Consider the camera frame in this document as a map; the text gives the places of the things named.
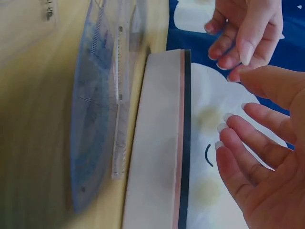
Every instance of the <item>left hand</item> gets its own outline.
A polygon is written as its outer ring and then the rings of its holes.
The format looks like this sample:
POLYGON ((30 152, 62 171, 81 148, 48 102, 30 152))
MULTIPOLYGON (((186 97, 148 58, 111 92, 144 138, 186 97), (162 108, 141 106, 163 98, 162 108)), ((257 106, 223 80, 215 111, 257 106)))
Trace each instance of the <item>left hand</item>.
POLYGON ((204 28, 211 35, 222 31, 210 47, 209 57, 218 61, 219 68, 233 69, 228 80, 238 82, 240 69, 254 69, 270 62, 282 35, 282 2, 216 0, 213 18, 204 28))

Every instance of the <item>ruler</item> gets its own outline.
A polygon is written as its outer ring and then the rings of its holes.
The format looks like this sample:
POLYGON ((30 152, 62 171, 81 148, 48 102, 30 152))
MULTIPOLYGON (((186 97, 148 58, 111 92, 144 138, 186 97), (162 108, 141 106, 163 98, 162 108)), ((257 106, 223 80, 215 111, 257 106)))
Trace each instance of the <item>ruler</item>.
POLYGON ((122 7, 127 3, 130 1, 91 0, 84 25, 71 117, 71 183, 76 212, 86 208, 97 194, 111 159, 112 177, 120 178, 124 172, 125 163, 120 160, 125 157, 129 115, 129 96, 125 95, 130 93, 129 76, 136 53, 129 52, 126 22, 120 23, 122 15, 128 14, 122 7))
POLYGON ((117 34, 118 112, 112 156, 112 178, 120 179, 126 170, 126 138, 133 82, 135 53, 140 41, 141 19, 138 8, 131 12, 130 1, 120 0, 117 34))

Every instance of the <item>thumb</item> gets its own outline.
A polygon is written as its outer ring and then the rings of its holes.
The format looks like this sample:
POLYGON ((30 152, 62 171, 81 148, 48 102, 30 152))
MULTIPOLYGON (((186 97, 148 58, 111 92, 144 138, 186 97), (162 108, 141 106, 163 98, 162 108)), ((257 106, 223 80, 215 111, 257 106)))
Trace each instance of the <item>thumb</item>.
POLYGON ((277 1, 249 1, 247 15, 239 28, 236 46, 243 65, 249 65, 254 51, 261 41, 268 22, 274 15, 277 1))

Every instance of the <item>black curved line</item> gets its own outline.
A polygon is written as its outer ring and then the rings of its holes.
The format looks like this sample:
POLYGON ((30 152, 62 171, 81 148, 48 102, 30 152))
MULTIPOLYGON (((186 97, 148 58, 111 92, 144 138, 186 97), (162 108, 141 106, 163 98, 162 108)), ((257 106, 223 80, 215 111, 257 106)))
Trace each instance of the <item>black curved line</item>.
POLYGON ((206 162, 209 163, 209 165, 213 167, 213 164, 208 159, 208 151, 209 151, 210 147, 211 147, 211 144, 209 144, 208 147, 205 149, 204 157, 206 159, 206 162))

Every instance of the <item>blue fabric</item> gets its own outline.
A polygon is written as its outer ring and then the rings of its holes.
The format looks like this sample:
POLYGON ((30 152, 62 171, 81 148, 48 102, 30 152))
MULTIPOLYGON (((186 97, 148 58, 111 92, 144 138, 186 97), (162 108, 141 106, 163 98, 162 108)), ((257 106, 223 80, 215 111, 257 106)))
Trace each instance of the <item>blue fabric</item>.
MULTIPOLYGON (((229 71, 220 70, 216 61, 208 58, 208 49, 216 40, 216 37, 207 33, 182 31, 176 28, 173 21, 173 14, 178 3, 177 0, 169 0, 170 23, 167 39, 167 50, 190 49, 192 51, 192 62, 200 63, 216 69, 227 77, 229 71)), ((304 0, 283 0, 283 18, 285 39, 280 40, 270 65, 286 69, 305 72, 305 1, 304 0)), ((274 110, 289 115, 287 110, 282 109, 270 100, 259 98, 261 104, 274 110)))

